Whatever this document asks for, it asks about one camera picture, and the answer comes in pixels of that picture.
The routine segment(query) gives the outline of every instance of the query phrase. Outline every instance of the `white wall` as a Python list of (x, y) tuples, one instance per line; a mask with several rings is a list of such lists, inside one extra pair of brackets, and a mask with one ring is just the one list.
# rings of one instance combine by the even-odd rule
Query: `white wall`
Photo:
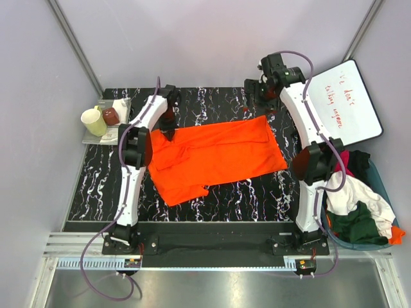
[[(338, 64), (372, 0), (59, 0), (102, 86), (242, 86), (294, 49)], [(293, 64), (306, 67), (300, 59)]]
[(45, 1), (0, 2), (0, 307), (23, 307), (64, 219), (93, 87)]
[(385, 132), (361, 144), (377, 165), (390, 196), (405, 243), (394, 260), (411, 303), (411, 2), (386, 1), (359, 47), (355, 59)]

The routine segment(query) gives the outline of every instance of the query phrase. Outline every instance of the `black marble table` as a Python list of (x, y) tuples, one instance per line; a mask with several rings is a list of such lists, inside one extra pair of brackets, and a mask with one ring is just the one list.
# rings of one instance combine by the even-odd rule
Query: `black marble table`
[[(180, 91), (181, 100), (175, 107), (180, 127), (252, 119), (264, 114), (264, 110), (256, 107), (243, 110), (241, 88), (183, 88)], [(130, 117), (135, 117), (152, 93), (153, 89), (107, 89), (103, 98), (131, 98)], [(268, 114), (267, 119), (290, 165), (299, 149), (294, 123), (285, 107), (276, 114)], [(66, 226), (74, 222), (113, 220), (120, 187), (117, 147), (89, 145)], [(168, 207), (146, 173), (141, 185), (139, 221), (289, 221), (290, 207), (295, 208), (299, 201), (299, 184), (289, 170), (211, 186), (209, 192), (206, 197)]]

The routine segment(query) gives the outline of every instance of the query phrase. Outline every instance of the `orange cloth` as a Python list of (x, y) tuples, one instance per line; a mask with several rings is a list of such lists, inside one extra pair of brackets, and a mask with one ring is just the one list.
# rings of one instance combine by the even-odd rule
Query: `orange cloth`
[(403, 243), (402, 237), (405, 235), (405, 231), (397, 226), (392, 226), (391, 233), (392, 237), (389, 239), (389, 243), (391, 245), (401, 245)]
[(265, 116), (180, 128), (171, 142), (156, 130), (151, 139), (153, 159), (148, 169), (169, 206), (207, 196), (206, 185), (287, 168)]

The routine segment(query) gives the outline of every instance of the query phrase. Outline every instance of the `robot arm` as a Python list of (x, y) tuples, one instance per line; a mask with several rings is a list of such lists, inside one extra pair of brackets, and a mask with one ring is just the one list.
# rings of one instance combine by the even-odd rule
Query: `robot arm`
[(121, 150), (128, 168), (121, 167), (121, 190), (116, 217), (121, 209), (123, 212), (109, 235), (108, 240), (111, 242), (117, 241), (127, 246), (137, 246), (137, 235), (134, 229), (138, 222), (137, 206), (140, 186), (153, 153), (150, 132), (159, 122), (160, 131), (169, 141), (172, 140), (177, 128), (173, 106), (178, 95), (178, 90), (171, 85), (159, 89), (155, 97), (148, 97), (143, 109), (130, 123), (119, 127), (118, 133), (121, 136), (129, 126), (133, 126), (127, 132), (123, 144), (120, 144), (119, 138), (119, 151)]
[[(295, 245), (301, 247), (318, 241), (322, 236), (317, 219), (320, 218), (324, 191), (321, 189), (317, 192), (317, 188), (326, 185), (337, 162), (321, 135), (329, 140), (337, 151), (342, 151), (344, 147), (341, 139), (330, 136), (308, 94), (307, 106), (304, 104), (302, 92), (305, 78), (298, 67), (287, 68), (281, 55), (274, 53), (261, 59), (258, 68), (262, 71), (260, 79), (247, 79), (244, 82), (247, 100), (250, 101), (251, 96), (254, 96), (254, 103), (269, 111), (279, 110), (283, 102), (301, 139), (303, 150), (292, 161), (294, 173), (300, 183), (299, 211), (295, 218)], [(319, 194), (318, 204), (315, 204), (316, 193)]]

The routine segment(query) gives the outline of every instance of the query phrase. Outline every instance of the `metal corner post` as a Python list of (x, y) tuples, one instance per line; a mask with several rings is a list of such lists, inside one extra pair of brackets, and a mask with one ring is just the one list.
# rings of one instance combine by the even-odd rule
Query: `metal corner post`
[(74, 32), (72, 31), (67, 18), (65, 17), (60, 5), (58, 4), (57, 0), (46, 0), (47, 4), (51, 8), (53, 15), (56, 17), (64, 35), (66, 36), (70, 46), (72, 47), (78, 61), (80, 62), (81, 66), (84, 69), (87, 77), (89, 78), (91, 84), (93, 85), (94, 89), (98, 93), (99, 97), (103, 96), (103, 87), (100, 85), (93, 69), (89, 61), (87, 60), (82, 48), (80, 47)]
[(353, 40), (351, 41), (347, 52), (344, 55), (344, 58), (342, 59), (343, 62), (350, 60), (354, 57), (354, 54), (360, 45), (360, 42), (364, 38), (364, 35), (367, 33), (367, 30), (369, 29), (369, 26), (371, 25), (371, 22), (375, 19), (377, 16), (377, 13), (380, 11), (381, 7), (383, 6), (385, 0), (374, 0), (370, 8), (368, 9), (367, 14), (365, 14), (365, 17), (363, 21), (361, 22), (360, 27), (358, 28), (357, 32), (355, 33), (355, 36)]

